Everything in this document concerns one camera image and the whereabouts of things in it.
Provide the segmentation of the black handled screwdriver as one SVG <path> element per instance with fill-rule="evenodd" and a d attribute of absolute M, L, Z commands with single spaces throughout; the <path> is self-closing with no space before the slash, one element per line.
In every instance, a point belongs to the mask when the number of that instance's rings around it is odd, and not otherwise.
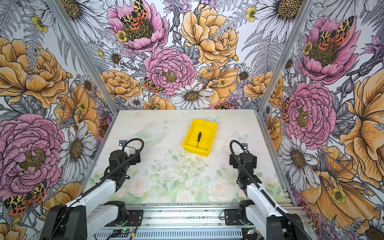
<path fill-rule="evenodd" d="M 199 132 L 199 134 L 198 134 L 198 139 L 197 139 L 197 146 L 196 146 L 196 148 L 199 147 L 199 143 L 200 143 L 200 141 L 201 141 L 201 137 L 202 137 L 202 132 Z"/>

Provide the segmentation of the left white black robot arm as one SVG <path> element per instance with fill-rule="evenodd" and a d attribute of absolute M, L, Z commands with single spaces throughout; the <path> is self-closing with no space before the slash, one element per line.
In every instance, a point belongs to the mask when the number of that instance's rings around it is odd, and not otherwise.
<path fill-rule="evenodd" d="M 66 205 L 54 206 L 47 214 L 41 240 L 87 240 L 108 224 L 120 225 L 128 221 L 123 201 L 107 201 L 129 180 L 128 169 L 140 163 L 144 141 L 128 140 L 120 150 L 110 153 L 109 166 L 103 177 L 78 198 Z"/>

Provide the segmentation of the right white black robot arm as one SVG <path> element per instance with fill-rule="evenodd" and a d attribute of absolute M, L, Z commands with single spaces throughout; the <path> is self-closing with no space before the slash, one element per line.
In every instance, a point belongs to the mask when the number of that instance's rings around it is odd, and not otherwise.
<path fill-rule="evenodd" d="M 229 148 L 230 165 L 238 170 L 237 184 L 249 198 L 239 205 L 240 220 L 254 225 L 265 240 L 310 240 L 302 219 L 281 207 L 255 175 L 257 157 L 236 140 Z"/>

